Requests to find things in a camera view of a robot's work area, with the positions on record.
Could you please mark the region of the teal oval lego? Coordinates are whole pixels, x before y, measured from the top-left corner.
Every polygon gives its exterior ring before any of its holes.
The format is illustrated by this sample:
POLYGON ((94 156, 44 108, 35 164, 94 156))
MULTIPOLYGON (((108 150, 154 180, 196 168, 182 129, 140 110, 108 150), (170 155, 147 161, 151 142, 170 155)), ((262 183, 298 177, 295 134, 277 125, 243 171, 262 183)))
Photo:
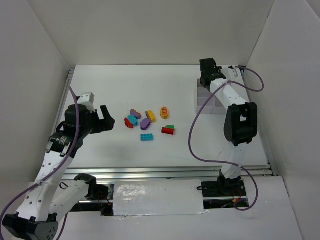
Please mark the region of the teal oval lego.
POLYGON ((130 114, 127 119, 134 127, 138 125, 138 119, 134 115, 130 114))

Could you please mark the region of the red rectangular lego brick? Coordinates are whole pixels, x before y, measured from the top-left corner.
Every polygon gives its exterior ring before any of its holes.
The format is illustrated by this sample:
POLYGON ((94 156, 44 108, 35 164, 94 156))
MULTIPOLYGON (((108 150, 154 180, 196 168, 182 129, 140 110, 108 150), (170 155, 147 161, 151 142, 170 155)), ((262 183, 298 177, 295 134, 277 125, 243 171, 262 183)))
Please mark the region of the red rectangular lego brick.
POLYGON ((174 128, 162 127, 161 132, 167 135, 174 135, 174 128))

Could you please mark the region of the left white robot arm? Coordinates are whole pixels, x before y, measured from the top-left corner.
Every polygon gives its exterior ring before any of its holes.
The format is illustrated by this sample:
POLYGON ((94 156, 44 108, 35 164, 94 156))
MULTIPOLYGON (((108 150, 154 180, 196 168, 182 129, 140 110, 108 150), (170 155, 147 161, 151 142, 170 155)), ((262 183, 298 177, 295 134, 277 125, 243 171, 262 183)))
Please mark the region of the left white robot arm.
POLYGON ((106 105, 98 111, 90 111, 84 104, 70 105, 64 113, 64 121, 49 138, 42 167, 34 184, 16 196, 15 202, 25 196, 15 213, 1 213, 2 225, 14 237, 23 240, 52 240, 58 233, 59 222, 83 198, 106 199, 108 188, 97 184, 97 179, 80 173, 60 196, 55 198, 62 177, 74 160, 83 140, 90 134, 111 131, 115 120, 106 105))

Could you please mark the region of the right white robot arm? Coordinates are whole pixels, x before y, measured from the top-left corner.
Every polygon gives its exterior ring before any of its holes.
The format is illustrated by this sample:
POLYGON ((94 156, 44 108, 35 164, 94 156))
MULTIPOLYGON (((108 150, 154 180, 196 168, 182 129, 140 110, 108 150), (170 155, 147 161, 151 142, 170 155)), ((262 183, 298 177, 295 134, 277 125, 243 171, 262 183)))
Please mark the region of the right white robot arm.
POLYGON ((248 144, 258 133, 258 106, 242 98, 232 87, 228 79, 232 75, 224 74, 213 58, 205 58, 200 63, 200 84, 220 101, 226 110, 223 133, 231 144, 228 162, 223 164, 219 177, 218 188, 222 194, 231 194, 241 187, 241 168, 245 159, 248 144))

